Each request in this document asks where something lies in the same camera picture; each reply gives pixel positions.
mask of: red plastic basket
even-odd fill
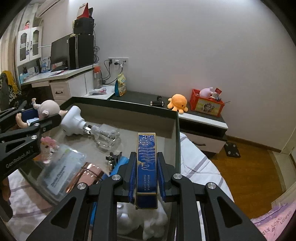
[[[223,101],[215,101],[213,99],[203,98],[199,96],[199,93],[200,90],[192,89],[192,94],[189,101],[191,110],[219,117],[225,105]]]

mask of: air conditioner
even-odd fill
[[[58,2],[62,2],[64,0],[46,0],[41,6],[37,9],[36,17],[40,18],[42,15],[48,11],[51,7],[56,5]]]

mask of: orange octopus plush toy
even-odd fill
[[[169,98],[168,101],[170,101],[170,103],[168,104],[169,109],[173,108],[173,111],[179,111],[180,114],[183,114],[184,111],[188,111],[188,108],[186,107],[187,100],[185,96],[175,94],[172,98]]]

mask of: yellow cloth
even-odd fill
[[[12,86],[13,92],[16,94],[18,91],[18,87],[15,83],[15,79],[12,76],[12,73],[8,70],[3,71],[2,73],[6,74],[8,85]]]

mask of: silver screw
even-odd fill
[[[121,176],[118,175],[118,174],[115,174],[115,175],[112,176],[112,180],[114,180],[114,181],[117,181],[117,180],[119,180],[120,178],[121,178]]]
[[[173,178],[177,179],[177,180],[180,180],[182,178],[182,175],[180,173],[175,173],[173,175]]]
[[[79,190],[83,190],[84,188],[86,188],[86,184],[85,184],[85,183],[79,183],[79,184],[77,185],[77,188],[78,188]]]
[[[208,183],[207,186],[209,189],[215,189],[217,187],[215,183]]]

